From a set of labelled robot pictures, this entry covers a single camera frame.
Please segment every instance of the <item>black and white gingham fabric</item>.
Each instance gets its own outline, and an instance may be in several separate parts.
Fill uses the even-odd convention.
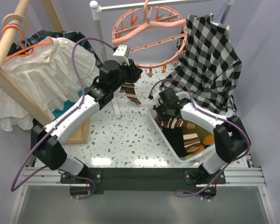
[[[167,78],[185,83],[193,98],[202,107],[214,112],[226,112],[236,87],[242,62],[229,42],[229,27],[212,22],[212,14],[187,17],[188,42],[181,65]],[[161,88],[186,90],[180,83],[167,81]]]

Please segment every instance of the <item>terrazzo surface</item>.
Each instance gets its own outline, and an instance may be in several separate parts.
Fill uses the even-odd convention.
[[[109,103],[91,117],[88,143],[65,145],[65,151],[83,161],[88,167],[198,167],[210,154],[189,163],[181,164],[175,161],[148,116],[147,109],[153,105],[153,101],[147,98],[149,91],[155,82],[165,78],[172,70],[173,66],[169,64],[166,73],[157,68],[154,69],[152,78],[142,74],[142,79],[136,84],[136,94],[141,105],[127,99],[124,93],[116,92],[122,117],[115,118],[112,104]],[[226,115],[231,116],[232,112],[229,111]],[[36,160],[35,166],[43,166],[43,163]],[[248,165],[246,159],[242,158],[233,162],[230,167],[246,168]]]

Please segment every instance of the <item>wooden rack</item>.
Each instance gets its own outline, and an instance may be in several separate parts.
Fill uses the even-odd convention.
[[[21,23],[19,17],[24,17],[24,14],[29,6],[30,0],[20,0],[17,8],[14,11],[15,15],[19,15],[17,19],[12,19],[9,22]],[[56,32],[64,31],[60,17],[56,11],[52,0],[42,0],[42,5],[47,12],[47,15]],[[42,125],[47,125],[52,122],[50,117],[24,92],[24,90],[1,68],[8,54],[11,44],[14,42],[17,29],[8,28],[3,34],[0,41],[0,88],[6,92],[12,99],[21,105],[26,111],[33,115]],[[68,139],[67,143],[86,143],[89,121],[84,122]]]

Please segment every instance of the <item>white dress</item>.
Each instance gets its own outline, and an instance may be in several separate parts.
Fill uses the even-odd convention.
[[[54,119],[53,111],[62,110],[64,102],[77,102],[80,83],[71,62],[71,52],[75,43],[66,38],[47,37],[54,43],[34,48],[27,57],[15,56],[3,65],[3,70]],[[84,86],[90,86],[99,75],[94,55],[80,45],[75,51],[75,63]],[[1,129],[12,131],[12,125],[28,130],[33,127],[33,116],[0,89]]]

